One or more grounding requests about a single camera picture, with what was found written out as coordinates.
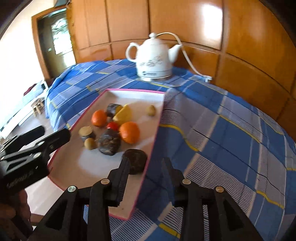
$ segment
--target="door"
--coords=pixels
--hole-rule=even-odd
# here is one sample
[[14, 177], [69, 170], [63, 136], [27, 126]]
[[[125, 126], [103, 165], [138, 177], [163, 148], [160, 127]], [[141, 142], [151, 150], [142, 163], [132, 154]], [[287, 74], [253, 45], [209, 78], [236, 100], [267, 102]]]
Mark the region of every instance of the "door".
[[66, 68], [76, 63], [73, 54], [66, 9], [61, 9], [38, 19], [39, 41], [48, 72], [58, 77]]

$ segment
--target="wooden wall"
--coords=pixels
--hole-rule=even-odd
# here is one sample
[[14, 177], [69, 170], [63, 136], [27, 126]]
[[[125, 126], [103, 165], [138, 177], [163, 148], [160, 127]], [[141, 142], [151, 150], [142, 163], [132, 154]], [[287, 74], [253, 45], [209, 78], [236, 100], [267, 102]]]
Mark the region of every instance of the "wooden wall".
[[[259, 0], [72, 0], [70, 7], [77, 62], [125, 58], [130, 42], [173, 32], [198, 71], [296, 140], [296, 48]], [[175, 44], [172, 36], [161, 37]], [[175, 66], [189, 68], [181, 53]]]

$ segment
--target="orange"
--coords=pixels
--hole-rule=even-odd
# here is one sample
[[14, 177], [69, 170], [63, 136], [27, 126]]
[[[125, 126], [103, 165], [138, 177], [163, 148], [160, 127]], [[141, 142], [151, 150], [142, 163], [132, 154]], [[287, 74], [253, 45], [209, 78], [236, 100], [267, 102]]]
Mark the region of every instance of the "orange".
[[103, 110], [97, 110], [91, 117], [91, 122], [94, 126], [103, 127], [106, 124], [107, 115]]
[[140, 138], [140, 130], [136, 123], [134, 122], [125, 122], [119, 127], [119, 133], [126, 143], [134, 144]]

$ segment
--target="electric kettle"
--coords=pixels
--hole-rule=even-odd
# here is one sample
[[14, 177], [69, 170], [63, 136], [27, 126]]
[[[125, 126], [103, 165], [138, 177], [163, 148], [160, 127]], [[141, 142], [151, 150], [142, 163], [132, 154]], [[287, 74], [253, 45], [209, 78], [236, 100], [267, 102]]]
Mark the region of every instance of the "electric kettle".
[[[150, 39], [145, 40], [141, 46], [137, 43], [130, 43], [126, 49], [126, 58], [136, 63], [139, 77], [160, 79], [172, 75], [172, 63], [176, 61], [181, 45], [177, 44], [169, 49], [156, 36], [155, 33], [151, 33], [149, 34]], [[137, 48], [135, 59], [131, 59], [129, 55], [132, 47]]]

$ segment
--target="wooden stool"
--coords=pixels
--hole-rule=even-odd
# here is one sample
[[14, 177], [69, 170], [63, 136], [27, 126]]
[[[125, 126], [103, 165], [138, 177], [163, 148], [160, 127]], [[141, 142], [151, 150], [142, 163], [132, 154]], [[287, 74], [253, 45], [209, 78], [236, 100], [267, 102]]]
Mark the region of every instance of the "wooden stool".
[[31, 107], [33, 108], [34, 116], [37, 115], [36, 113], [41, 114], [40, 110], [44, 107], [43, 101], [44, 101], [44, 98], [38, 98], [33, 102], [33, 104], [31, 104]]

